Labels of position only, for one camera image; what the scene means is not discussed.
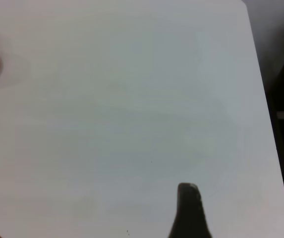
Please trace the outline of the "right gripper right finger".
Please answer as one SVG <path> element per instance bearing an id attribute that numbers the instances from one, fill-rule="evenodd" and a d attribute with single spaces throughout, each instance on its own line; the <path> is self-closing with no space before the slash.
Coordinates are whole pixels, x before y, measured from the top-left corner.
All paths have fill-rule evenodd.
<path id="1" fill-rule="evenodd" d="M 170 238 L 210 238 L 203 203 L 198 187 L 180 183 L 177 188 L 176 216 Z"/>

